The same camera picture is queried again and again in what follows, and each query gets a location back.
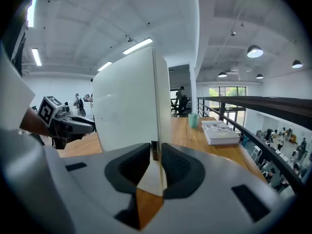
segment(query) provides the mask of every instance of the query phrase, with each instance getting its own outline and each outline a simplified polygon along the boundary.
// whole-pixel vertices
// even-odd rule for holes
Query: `green cup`
[[[190,113],[189,114],[189,125],[191,128],[195,128],[198,125],[198,114]]]

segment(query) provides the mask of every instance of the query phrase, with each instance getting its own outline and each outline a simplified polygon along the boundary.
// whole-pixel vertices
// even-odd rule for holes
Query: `book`
[[[202,128],[211,146],[239,143],[240,136],[221,120],[202,121]]]

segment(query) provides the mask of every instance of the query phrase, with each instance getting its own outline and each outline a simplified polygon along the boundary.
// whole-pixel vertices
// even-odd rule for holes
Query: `ceiling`
[[[134,41],[127,42],[129,37]],[[93,76],[146,38],[169,67],[196,63],[197,81],[216,80],[218,72],[233,69],[241,77],[249,71],[244,77],[250,81],[304,37],[282,0],[37,0],[23,71]],[[252,44],[263,49],[261,57],[247,57]],[[42,67],[36,66],[32,48],[38,48]]]

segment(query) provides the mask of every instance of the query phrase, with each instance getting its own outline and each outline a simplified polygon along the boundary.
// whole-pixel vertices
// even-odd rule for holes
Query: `wooden desk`
[[[241,145],[209,146],[203,130],[202,120],[215,120],[213,117],[200,118],[197,128],[190,128],[187,118],[171,118],[172,144],[189,147],[198,151],[222,156],[235,161],[252,174],[265,181],[262,173]],[[58,150],[60,157],[73,157],[101,153],[96,133],[88,135],[81,140],[67,144],[64,150]],[[143,229],[163,205],[163,197],[159,197],[143,190],[136,190],[136,201],[140,227]]]

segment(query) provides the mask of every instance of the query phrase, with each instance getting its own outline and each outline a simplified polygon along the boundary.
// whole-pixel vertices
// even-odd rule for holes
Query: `black railing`
[[[218,110],[210,108],[205,105],[205,101],[218,101],[220,102],[220,108]],[[234,120],[224,116],[225,104],[237,105],[245,108],[250,108],[256,111],[268,113],[271,115],[278,116],[283,119],[291,119],[290,121],[298,125],[312,129],[312,101],[301,100],[292,98],[270,98],[270,97],[198,97],[197,98],[197,111],[200,113],[200,105],[203,109],[207,109],[215,112],[219,115],[219,120],[225,119],[243,134],[245,134],[252,142],[254,142],[261,151],[273,162],[273,164],[281,171],[285,179],[289,182],[295,193],[299,192],[303,183],[299,179],[298,175],[292,170],[292,168],[275,152],[270,148],[264,141],[256,137],[249,130],[236,123]]]

